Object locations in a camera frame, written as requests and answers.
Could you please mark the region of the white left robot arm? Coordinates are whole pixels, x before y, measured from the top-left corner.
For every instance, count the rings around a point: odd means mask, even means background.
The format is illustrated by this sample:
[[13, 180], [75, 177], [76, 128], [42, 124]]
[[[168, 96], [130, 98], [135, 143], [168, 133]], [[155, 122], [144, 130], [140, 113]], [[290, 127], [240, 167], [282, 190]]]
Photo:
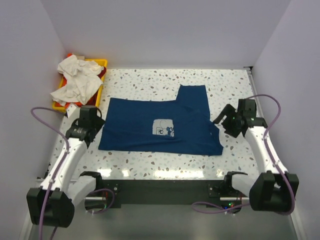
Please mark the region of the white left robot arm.
[[78, 180], [71, 183], [78, 162], [105, 123], [101, 110], [94, 105], [70, 105], [66, 116], [71, 119], [69, 129], [66, 133], [56, 130], [64, 140], [58, 159], [40, 186], [30, 188], [26, 195], [34, 225], [67, 228], [76, 206], [91, 192], [103, 187], [101, 174], [94, 171], [82, 172]]

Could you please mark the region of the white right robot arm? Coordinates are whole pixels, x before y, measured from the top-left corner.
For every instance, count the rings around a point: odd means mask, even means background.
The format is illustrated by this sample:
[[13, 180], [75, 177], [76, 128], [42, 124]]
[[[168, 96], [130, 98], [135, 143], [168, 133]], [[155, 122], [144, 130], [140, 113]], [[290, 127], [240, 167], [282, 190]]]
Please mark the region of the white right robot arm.
[[239, 99], [237, 108], [227, 104], [213, 122], [221, 124], [229, 136], [243, 135], [259, 173], [253, 179], [247, 173], [229, 171], [220, 188], [247, 196], [254, 211], [290, 215], [295, 208], [299, 179], [278, 157], [269, 135], [271, 125], [257, 116], [256, 101], [252, 97]]

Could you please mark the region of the blue printed t-shirt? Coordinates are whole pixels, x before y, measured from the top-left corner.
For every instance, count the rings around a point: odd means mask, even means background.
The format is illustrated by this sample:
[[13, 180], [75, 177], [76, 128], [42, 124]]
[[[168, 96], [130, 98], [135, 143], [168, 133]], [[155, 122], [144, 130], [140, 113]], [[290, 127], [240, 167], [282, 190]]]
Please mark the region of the blue printed t-shirt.
[[220, 156], [204, 85], [181, 85], [175, 100], [111, 98], [98, 149]]

